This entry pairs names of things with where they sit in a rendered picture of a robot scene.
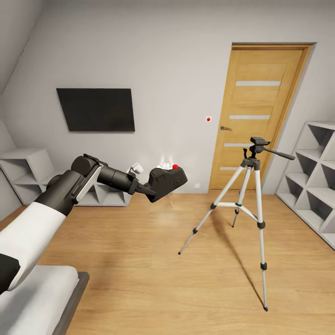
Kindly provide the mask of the camera tripod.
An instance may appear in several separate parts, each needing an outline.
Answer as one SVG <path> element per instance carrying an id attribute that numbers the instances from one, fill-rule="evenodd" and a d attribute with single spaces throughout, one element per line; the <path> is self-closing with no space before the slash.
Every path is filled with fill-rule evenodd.
<path id="1" fill-rule="evenodd" d="M 193 234 L 190 236 L 190 238 L 188 239 L 188 241 L 186 242 L 186 244 L 183 246 L 183 248 L 181 249 L 181 251 L 178 254 L 179 255 L 181 254 L 181 252 L 183 251 L 183 249 L 186 247 L 186 245 L 192 239 L 192 237 L 194 236 L 194 234 L 196 234 L 198 232 L 198 229 L 200 228 L 200 226 L 203 224 L 203 222 L 209 216 L 209 214 L 211 213 L 211 211 L 216 208 L 216 206 L 236 207 L 237 208 L 235 210 L 235 218 L 234 218 L 234 222 L 233 222 L 232 227 L 234 227 L 236 217 L 237 217 L 237 215 L 239 213 L 239 209 L 241 209 L 243 212 L 245 212 L 247 215 L 249 215 L 251 218 L 253 218 L 255 221 L 257 221 L 257 227 L 259 228 L 260 251 L 261 251 L 261 263 L 260 263 L 260 265 L 261 265 L 261 269 L 262 269 L 264 310 L 267 312 L 268 308 L 267 308 L 267 301 L 266 301 L 266 286 L 265 286 L 265 272 L 264 272 L 265 270 L 267 270 L 267 263 L 264 262 L 264 247 L 263 247 L 263 232 L 262 232 L 262 229 L 265 228 L 266 225 L 265 225 L 265 221 L 262 221 L 261 186 L 260 186 L 260 160 L 258 160 L 255 157 L 255 155 L 261 153 L 262 151 L 268 151 L 268 152 L 277 154 L 277 155 L 279 155 L 281 157 L 284 157 L 286 159 L 289 159 L 289 160 L 295 160 L 295 157 L 291 156 L 291 155 L 288 155 L 288 154 L 284 154 L 284 153 L 281 153 L 281 152 L 276 152 L 276 151 L 272 151 L 272 150 L 264 148 L 264 145 L 269 145 L 270 142 L 266 141 L 262 137 L 251 137 L 250 141 L 252 143 L 254 143 L 254 145 L 252 145 L 251 147 L 249 147 L 249 150 L 252 152 L 252 155 L 250 157 L 247 157 L 247 155 L 246 155 L 247 149 L 243 149 L 243 151 L 244 151 L 244 157 L 245 158 L 242 161 L 240 167 L 236 170 L 235 174 L 229 180 L 229 182 L 226 184 L 226 186 L 225 186 L 224 189 L 215 189 L 215 190 L 222 190 L 222 192 L 220 193 L 220 195 L 218 196 L 218 198 L 215 200 L 215 202 L 213 202 L 211 204 L 210 210 L 204 216 L 204 218 L 202 219 L 202 221 L 200 222 L 200 224 L 197 226 L 197 228 L 193 229 Z M 248 169 L 246 171 L 246 175 L 245 175 L 245 178 L 244 178 L 244 182 L 243 182 L 242 188 L 241 189 L 229 189 L 231 187 L 232 183 L 234 182 L 235 178 L 237 177 L 237 175 L 239 175 L 239 173 L 241 172 L 241 170 L 245 166 L 248 166 Z M 254 171 L 255 171 L 255 182 L 256 182 L 256 184 L 255 184 L 256 189 L 255 190 L 256 190 L 257 214 L 258 214 L 258 217 L 255 216 L 253 213 L 251 213 L 249 210 L 247 210 L 245 207 L 243 207 L 241 205 L 242 201 L 243 201 L 245 190 L 253 190 L 253 189 L 246 189 L 246 187 L 248 185 L 248 179 L 250 177 L 250 173 L 251 173 L 251 170 L 253 168 L 254 168 Z M 236 203 L 219 202 L 221 200 L 221 198 L 223 197 L 223 195 L 226 193 L 227 190 L 241 190 L 239 192 L 238 201 Z"/>

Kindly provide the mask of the digital camera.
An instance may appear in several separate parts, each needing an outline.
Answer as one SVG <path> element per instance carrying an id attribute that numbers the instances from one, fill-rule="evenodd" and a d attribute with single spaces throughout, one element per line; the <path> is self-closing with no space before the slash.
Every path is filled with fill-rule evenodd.
<path id="1" fill-rule="evenodd" d="M 176 190 L 188 181 L 185 171 L 178 165 L 172 169 L 154 168 L 149 174 L 149 180 L 143 186 L 157 193 L 156 196 L 147 195 L 151 203 Z"/>

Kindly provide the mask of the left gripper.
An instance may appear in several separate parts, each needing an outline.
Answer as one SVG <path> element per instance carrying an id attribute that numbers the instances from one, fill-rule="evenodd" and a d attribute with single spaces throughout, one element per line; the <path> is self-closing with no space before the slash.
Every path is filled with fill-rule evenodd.
<path id="1" fill-rule="evenodd" d="M 157 195 L 156 192 L 141 185 L 140 183 L 138 183 L 138 181 L 139 180 L 132 177 L 132 175 L 122 172 L 120 170 L 116 170 L 109 186 L 131 195 L 133 195 L 134 193 L 142 193 L 152 196 Z"/>

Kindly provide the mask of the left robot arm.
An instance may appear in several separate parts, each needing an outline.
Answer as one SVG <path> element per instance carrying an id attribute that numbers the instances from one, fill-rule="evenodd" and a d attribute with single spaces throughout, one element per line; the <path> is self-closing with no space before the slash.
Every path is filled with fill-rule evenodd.
<path id="1" fill-rule="evenodd" d="M 0 232 L 0 295 L 12 291 L 26 279 L 73 206 L 96 180 L 131 195 L 156 196 L 156 192 L 138 183 L 131 169 L 137 174 L 143 171 L 141 164 L 135 163 L 125 173 L 83 154 L 74 160 L 71 170 L 53 177 L 47 190 Z"/>

